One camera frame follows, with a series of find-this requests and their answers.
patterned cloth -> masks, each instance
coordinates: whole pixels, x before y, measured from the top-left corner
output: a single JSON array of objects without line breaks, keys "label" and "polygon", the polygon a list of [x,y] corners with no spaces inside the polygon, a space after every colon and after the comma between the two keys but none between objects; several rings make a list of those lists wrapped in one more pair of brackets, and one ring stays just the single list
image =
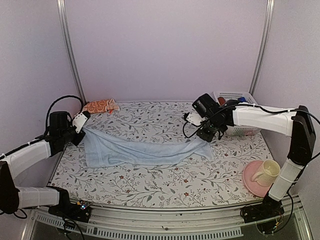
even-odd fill
[{"label": "patterned cloth", "polygon": [[120,108],[113,98],[89,102],[82,109],[82,111],[88,111],[91,114],[99,114],[105,112],[111,114],[114,110],[119,111]]},{"label": "patterned cloth", "polygon": [[[183,113],[193,110],[189,102],[127,102],[120,107],[112,115],[91,116],[87,126],[129,141],[189,141],[182,134]],[[194,130],[186,127],[187,134]],[[74,199],[134,207],[211,207],[256,199],[242,173],[251,161],[272,159],[262,135],[214,138],[210,147],[215,161],[194,154],[174,165],[87,168],[83,144],[69,145],[51,185],[67,189]]]}]

white arm segment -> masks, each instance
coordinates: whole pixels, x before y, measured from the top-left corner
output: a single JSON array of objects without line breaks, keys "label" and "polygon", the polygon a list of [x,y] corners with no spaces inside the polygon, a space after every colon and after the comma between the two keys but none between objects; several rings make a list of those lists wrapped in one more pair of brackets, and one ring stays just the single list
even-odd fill
[{"label": "white arm segment", "polygon": [[[263,108],[273,112],[285,110],[284,108],[270,106],[263,106]],[[296,112],[270,114],[258,107],[241,106],[241,104],[236,106],[232,113],[234,125],[266,129],[289,137],[291,137],[294,122],[292,117],[296,115]]]},{"label": "white arm segment", "polygon": [[[263,106],[263,108],[272,112],[285,110],[284,108],[269,106]],[[237,126],[256,127],[291,137],[294,122],[292,117],[295,115],[296,112],[270,114],[258,107],[239,105],[233,111],[233,122]],[[290,159],[287,159],[281,168],[279,176],[276,178],[274,184],[269,190],[269,197],[276,201],[280,201],[285,196],[291,185],[295,182],[303,168],[303,166],[297,165]]]},{"label": "white arm segment", "polygon": [[19,192],[19,209],[54,206],[59,204],[59,192],[50,187],[16,187]]},{"label": "white arm segment", "polygon": [[34,143],[5,157],[9,165],[12,179],[15,179],[24,170],[51,156],[50,144],[45,140]]},{"label": "white arm segment", "polygon": [[290,159],[287,159],[281,168],[279,176],[274,181],[269,190],[269,197],[280,201],[287,193],[291,185],[296,181],[297,176],[304,166],[297,165]]}]

mug handle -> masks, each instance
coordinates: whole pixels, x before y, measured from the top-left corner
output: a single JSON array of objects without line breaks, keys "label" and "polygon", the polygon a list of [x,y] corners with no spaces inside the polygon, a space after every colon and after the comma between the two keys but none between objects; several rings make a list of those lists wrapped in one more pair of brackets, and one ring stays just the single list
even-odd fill
[{"label": "mug handle", "polygon": [[256,173],[252,176],[251,181],[252,181],[252,182],[258,181],[259,176],[261,176],[262,174],[264,174],[262,171],[256,172]]}]

white mug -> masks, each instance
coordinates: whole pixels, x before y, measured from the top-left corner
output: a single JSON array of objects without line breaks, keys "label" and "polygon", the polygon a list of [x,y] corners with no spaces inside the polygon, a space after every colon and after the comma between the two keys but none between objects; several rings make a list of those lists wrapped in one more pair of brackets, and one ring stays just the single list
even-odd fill
[{"label": "white mug", "polygon": [[263,187],[270,187],[279,175],[280,170],[281,168],[276,161],[265,160],[252,176],[251,181],[257,182]]}]

orange cloth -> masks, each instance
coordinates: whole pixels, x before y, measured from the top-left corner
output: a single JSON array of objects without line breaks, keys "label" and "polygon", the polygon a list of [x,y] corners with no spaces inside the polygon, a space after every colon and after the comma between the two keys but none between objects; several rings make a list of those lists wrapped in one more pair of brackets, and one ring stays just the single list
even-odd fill
[{"label": "orange cloth", "polygon": [[116,104],[115,100],[111,98],[89,102],[83,107],[82,111],[88,111],[91,114],[99,114],[105,112],[111,114],[114,110],[119,111],[120,107]]}]

